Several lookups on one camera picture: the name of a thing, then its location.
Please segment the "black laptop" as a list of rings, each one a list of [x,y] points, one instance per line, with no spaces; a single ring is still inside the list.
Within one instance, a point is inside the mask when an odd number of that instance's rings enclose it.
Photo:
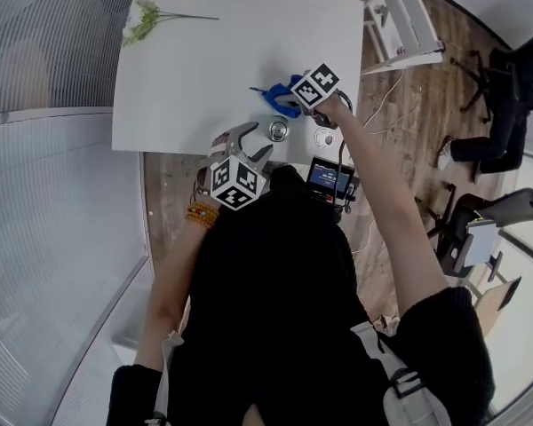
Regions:
[[[517,288],[519,287],[521,283],[521,277],[515,279],[515,280],[512,280],[512,281],[509,281],[507,282],[505,285],[507,286],[507,291],[505,293],[505,296],[499,306],[499,310],[503,310],[510,302],[511,300],[513,299],[513,296],[517,290]]]

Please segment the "blue cloth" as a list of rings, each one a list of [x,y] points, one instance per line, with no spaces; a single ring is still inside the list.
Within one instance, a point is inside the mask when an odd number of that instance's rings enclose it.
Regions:
[[[288,85],[282,83],[277,83],[270,87],[267,90],[262,90],[256,87],[251,87],[252,91],[258,92],[266,103],[272,107],[276,113],[281,114],[291,119],[298,118],[302,115],[301,105],[299,104],[298,98],[292,93],[291,89],[303,78],[302,75],[292,75],[290,77],[290,82]],[[283,107],[278,106],[274,102],[274,98],[277,96],[291,95],[298,102],[298,107]]]

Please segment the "black waist-mounted screen device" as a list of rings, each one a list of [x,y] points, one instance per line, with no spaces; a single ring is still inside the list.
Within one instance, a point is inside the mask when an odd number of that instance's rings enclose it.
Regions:
[[[339,214],[350,213],[360,184],[354,173],[354,168],[315,156],[306,178],[306,189],[313,198],[332,205]]]

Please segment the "black office chair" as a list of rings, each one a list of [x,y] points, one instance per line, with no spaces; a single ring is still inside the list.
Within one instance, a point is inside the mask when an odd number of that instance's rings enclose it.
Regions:
[[[473,235],[474,227],[494,225],[498,230],[533,221],[533,188],[522,188],[493,201],[471,193],[457,197],[457,188],[452,183],[446,183],[443,188],[449,191],[449,199],[441,215],[432,209],[426,210],[434,221],[427,236],[437,238],[435,254],[447,276],[463,279],[476,265],[465,260],[472,245],[481,240]]]
[[[449,59],[477,85],[470,101],[459,108],[460,113],[468,112],[479,99],[484,101],[487,111],[482,118],[484,123],[490,122],[507,101],[521,102],[527,112],[533,112],[533,37],[514,50],[493,49],[488,64],[477,50],[470,50],[469,56],[476,59],[475,70],[455,58]]]

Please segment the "white artificial flowers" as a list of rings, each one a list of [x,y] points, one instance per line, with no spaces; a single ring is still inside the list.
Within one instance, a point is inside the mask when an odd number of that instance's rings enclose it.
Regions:
[[[146,39],[157,25],[165,21],[183,19],[219,20],[217,17],[167,12],[161,10],[153,1],[133,0],[123,28],[121,46],[125,47]]]

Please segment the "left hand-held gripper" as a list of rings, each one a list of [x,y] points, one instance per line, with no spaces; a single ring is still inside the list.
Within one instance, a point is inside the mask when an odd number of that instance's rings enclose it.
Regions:
[[[253,156],[243,151],[243,138],[259,127],[246,122],[218,136],[198,170],[198,192],[216,205],[239,210],[259,198],[267,183],[263,170],[274,151],[270,144]]]

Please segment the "person's left forearm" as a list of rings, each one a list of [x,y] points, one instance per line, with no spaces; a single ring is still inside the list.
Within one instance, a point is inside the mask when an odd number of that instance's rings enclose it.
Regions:
[[[147,303],[147,315],[134,363],[161,372],[162,343],[179,330],[195,262],[208,229],[194,221],[183,224],[156,273]]]

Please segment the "person's black sweater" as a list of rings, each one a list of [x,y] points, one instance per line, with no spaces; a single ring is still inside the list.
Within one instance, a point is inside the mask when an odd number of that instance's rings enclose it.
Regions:
[[[268,193],[205,227],[163,370],[119,367],[107,426],[242,426],[252,407],[265,426],[389,426],[385,371],[350,330],[370,319],[351,249],[297,171],[275,169]],[[452,426],[481,426],[495,385],[466,289],[412,306],[381,343]]]

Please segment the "small silver metal cup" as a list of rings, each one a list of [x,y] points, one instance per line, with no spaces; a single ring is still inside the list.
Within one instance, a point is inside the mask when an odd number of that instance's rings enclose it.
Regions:
[[[273,142],[283,142],[289,135],[290,127],[286,120],[277,119],[269,125],[268,136]]]

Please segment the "grey pad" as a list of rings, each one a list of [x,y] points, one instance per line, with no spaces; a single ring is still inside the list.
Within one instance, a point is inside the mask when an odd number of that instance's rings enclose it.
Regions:
[[[464,267],[488,262],[498,233],[497,223],[493,220],[474,220],[466,225],[466,230],[467,236],[471,235],[473,238],[465,256]]]

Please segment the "white wooden chair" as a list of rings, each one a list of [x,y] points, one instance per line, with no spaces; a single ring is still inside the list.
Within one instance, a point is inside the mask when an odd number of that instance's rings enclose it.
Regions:
[[[374,12],[378,4],[385,4],[388,8],[383,28]],[[422,0],[364,0],[364,11],[364,27],[368,30],[378,62],[363,67],[363,75],[442,62],[445,47],[436,35]]]

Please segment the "person's right forearm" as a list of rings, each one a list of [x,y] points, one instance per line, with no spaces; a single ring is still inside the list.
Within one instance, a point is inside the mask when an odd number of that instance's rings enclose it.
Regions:
[[[394,153],[377,142],[338,96],[330,96],[316,110],[338,125],[354,161],[388,250],[402,316],[412,306],[448,287],[412,191]]]

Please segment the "wooden desk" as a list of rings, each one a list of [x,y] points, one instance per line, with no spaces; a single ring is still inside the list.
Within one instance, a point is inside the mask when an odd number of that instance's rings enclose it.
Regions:
[[[488,289],[475,303],[474,308],[480,322],[483,336],[488,335],[489,331],[494,327],[497,319],[501,315],[502,310],[500,311],[498,308],[507,291],[507,286],[505,285],[507,282]]]

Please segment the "ribbed glass partition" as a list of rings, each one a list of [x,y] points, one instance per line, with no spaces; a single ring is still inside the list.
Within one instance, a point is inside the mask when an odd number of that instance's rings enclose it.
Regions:
[[[0,114],[113,103],[132,0],[0,0]]]

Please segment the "round white disc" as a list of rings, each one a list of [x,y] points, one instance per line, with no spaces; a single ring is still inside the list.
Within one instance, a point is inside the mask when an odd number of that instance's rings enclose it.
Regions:
[[[314,134],[314,142],[321,149],[332,147],[335,140],[336,132],[331,128],[319,127]]]

